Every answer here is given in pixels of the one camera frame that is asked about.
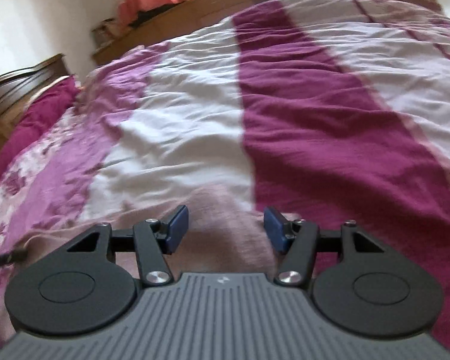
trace logo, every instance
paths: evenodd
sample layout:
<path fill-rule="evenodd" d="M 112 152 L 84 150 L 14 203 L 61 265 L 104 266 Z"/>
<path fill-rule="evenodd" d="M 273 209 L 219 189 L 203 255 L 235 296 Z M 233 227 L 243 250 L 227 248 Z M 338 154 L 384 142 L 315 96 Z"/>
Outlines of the logo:
<path fill-rule="evenodd" d="M 219 282 L 220 284 L 225 284 L 227 281 L 230 281 L 230 279 L 226 276 L 221 276 L 217 279 L 217 282 Z"/>

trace wooden headboard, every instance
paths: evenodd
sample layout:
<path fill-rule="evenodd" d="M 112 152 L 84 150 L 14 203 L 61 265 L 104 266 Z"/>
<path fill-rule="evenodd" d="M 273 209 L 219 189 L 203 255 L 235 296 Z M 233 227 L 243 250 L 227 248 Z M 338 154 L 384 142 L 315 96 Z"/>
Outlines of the wooden headboard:
<path fill-rule="evenodd" d="M 69 73 L 63 54 L 58 54 L 36 66 L 0 76 L 0 149 L 7 142 L 33 94 L 66 75 Z"/>

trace bedspread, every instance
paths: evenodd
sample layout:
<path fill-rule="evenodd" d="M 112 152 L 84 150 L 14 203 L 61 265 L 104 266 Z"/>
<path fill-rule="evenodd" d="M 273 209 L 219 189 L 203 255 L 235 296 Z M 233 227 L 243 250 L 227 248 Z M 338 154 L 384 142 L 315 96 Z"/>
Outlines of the bedspread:
<path fill-rule="evenodd" d="M 450 19 L 431 1 L 268 1 L 129 51 L 81 96 L 0 181 L 0 251 L 221 184 L 245 212 L 353 218 L 421 265 L 450 348 Z"/>

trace silver bolt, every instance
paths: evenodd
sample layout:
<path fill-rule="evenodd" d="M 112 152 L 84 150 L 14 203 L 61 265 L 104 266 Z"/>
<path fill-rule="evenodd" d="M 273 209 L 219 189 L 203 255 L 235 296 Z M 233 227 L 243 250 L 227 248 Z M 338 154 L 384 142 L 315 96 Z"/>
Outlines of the silver bolt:
<path fill-rule="evenodd" d="M 298 283 L 302 280 L 302 275 L 297 271 L 286 271 L 278 275 L 278 280 L 286 284 Z"/>
<path fill-rule="evenodd" d="M 153 271 L 153 272 L 147 273 L 147 276 L 145 276 L 145 279 L 149 283 L 163 284 L 163 283 L 167 282 L 168 280 L 170 280 L 170 275 L 167 272 Z"/>

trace pink pillow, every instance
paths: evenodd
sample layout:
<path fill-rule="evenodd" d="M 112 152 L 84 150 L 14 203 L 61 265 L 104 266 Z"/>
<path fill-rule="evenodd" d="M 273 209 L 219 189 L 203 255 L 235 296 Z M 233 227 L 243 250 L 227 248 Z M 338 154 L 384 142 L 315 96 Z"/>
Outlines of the pink pillow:
<path fill-rule="evenodd" d="M 70 76 L 48 88 L 30 105 L 0 151 L 0 180 L 14 158 L 51 129 L 78 93 L 75 78 Z"/>

